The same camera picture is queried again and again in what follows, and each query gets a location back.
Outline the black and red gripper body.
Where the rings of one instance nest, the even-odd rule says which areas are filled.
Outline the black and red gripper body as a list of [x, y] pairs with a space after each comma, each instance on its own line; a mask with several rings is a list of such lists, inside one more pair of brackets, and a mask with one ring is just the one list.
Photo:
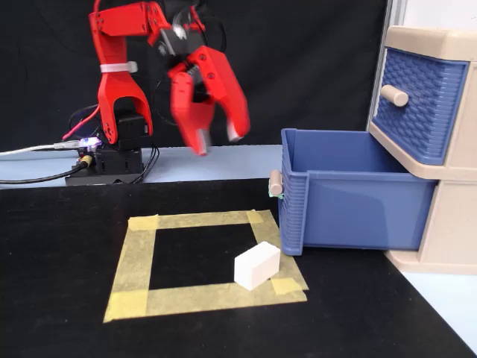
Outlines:
[[198, 65], [189, 62], [187, 57], [206, 44], [205, 36], [201, 30], [180, 30], [178, 26], [172, 29], [162, 29], [156, 41], [157, 51], [165, 60], [166, 71], [180, 64], [185, 66], [184, 72], [189, 74], [193, 80], [193, 102], [196, 103], [204, 102], [209, 96]]

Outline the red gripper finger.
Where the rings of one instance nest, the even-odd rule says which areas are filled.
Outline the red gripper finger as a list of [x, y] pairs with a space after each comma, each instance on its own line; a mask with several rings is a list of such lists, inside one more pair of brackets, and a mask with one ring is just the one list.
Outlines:
[[197, 65], [177, 64], [171, 79], [171, 114], [183, 140], [197, 155], [206, 155], [215, 102], [209, 97]]
[[250, 117], [247, 99], [226, 55], [202, 45], [188, 56], [188, 62], [198, 67], [209, 97], [224, 111], [229, 141], [239, 141], [250, 130]]

